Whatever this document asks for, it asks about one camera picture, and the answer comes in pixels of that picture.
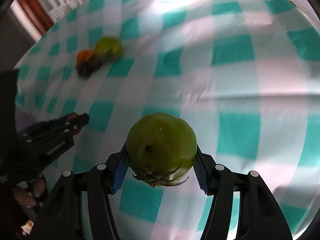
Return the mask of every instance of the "metal screw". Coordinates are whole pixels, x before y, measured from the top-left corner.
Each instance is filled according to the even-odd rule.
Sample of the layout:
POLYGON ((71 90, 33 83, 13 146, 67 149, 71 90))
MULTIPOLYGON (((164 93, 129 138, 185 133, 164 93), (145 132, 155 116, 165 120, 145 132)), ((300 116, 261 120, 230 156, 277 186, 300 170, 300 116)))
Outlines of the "metal screw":
POLYGON ((102 170, 104 170, 106 167, 107 167, 107 166, 106 166, 104 163, 100 163, 100 164, 97 166, 97 169, 98 169, 99 171, 102 171, 102 170))
POLYGON ((224 166, 221 165, 221 164, 217 164, 215 168, 216 168, 216 170, 218 170, 218 171, 223 171, 223 170, 224 170, 224 166))
POLYGON ((65 171, 64 173, 63 173, 63 176, 64 177, 69 177, 71 175, 71 171, 65 171))
POLYGON ((250 175, 252 177, 258 177, 259 176, 259 173, 257 171, 250 171, 250 175))

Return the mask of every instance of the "checkered tablecloth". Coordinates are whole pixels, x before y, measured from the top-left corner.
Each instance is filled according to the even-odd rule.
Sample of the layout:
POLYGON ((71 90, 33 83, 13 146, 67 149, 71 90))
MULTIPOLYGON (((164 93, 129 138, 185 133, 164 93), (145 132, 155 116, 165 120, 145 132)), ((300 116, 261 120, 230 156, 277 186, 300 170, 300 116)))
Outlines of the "checkered tablecloth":
MULTIPOLYGON (((217 163, 257 170, 296 236, 320 206, 319 48, 287 0, 90 0, 17 64, 17 105, 39 121, 90 115, 76 145, 46 169, 49 187, 64 170, 105 162, 142 116, 166 112, 185 119, 217 163), (103 36, 119 38, 124 56, 79 78, 77 52, 103 36)), ((153 189, 129 169, 111 197, 121 239, 200 239, 212 198, 193 170, 186 176, 153 189)), ((238 209, 235 194, 229 239, 238 209)))

